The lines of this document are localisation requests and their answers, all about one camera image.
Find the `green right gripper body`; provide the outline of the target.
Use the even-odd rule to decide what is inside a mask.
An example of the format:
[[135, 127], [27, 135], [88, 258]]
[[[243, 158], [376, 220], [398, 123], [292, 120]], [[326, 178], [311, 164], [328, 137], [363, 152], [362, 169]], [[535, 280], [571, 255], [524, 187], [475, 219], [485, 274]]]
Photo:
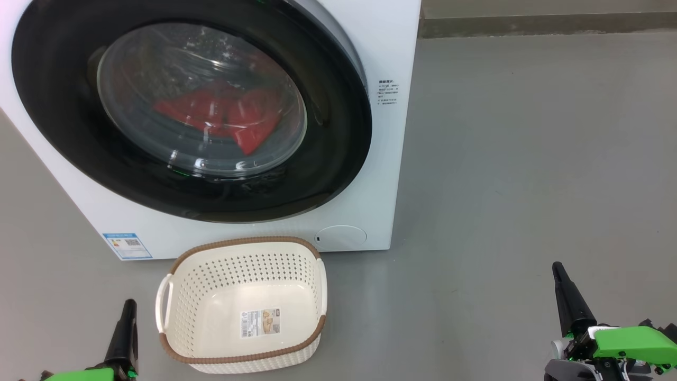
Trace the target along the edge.
[[652, 380], [675, 370], [675, 325], [597, 325], [552, 341], [545, 380]]

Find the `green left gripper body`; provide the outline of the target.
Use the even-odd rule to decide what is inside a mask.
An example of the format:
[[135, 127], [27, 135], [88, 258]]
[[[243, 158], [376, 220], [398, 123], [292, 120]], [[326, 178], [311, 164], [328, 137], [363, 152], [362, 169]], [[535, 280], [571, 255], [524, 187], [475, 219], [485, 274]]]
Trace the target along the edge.
[[114, 379], [115, 371], [111, 367], [99, 367], [62, 373], [50, 373], [44, 371], [42, 373], [42, 380], [47, 381], [112, 381]]

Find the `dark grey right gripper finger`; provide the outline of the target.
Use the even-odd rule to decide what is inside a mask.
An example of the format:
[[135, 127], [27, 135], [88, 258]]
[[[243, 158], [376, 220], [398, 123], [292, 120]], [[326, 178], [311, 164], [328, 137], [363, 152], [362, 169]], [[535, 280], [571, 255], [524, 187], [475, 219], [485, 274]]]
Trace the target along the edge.
[[586, 331], [587, 328], [595, 325], [597, 325], [597, 319], [563, 267], [562, 331]]
[[562, 336], [569, 333], [576, 336], [579, 330], [578, 321], [581, 319], [580, 292], [561, 262], [552, 263], [552, 275]]

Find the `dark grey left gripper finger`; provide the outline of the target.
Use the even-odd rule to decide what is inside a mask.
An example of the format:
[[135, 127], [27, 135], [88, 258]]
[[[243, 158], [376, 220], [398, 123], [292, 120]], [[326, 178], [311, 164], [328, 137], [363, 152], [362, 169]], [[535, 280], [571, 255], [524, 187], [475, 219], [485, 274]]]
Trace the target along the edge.
[[104, 357], [107, 366], [133, 369], [133, 300], [127, 299]]
[[137, 328], [137, 304], [130, 303], [130, 377], [138, 376], [138, 328]]

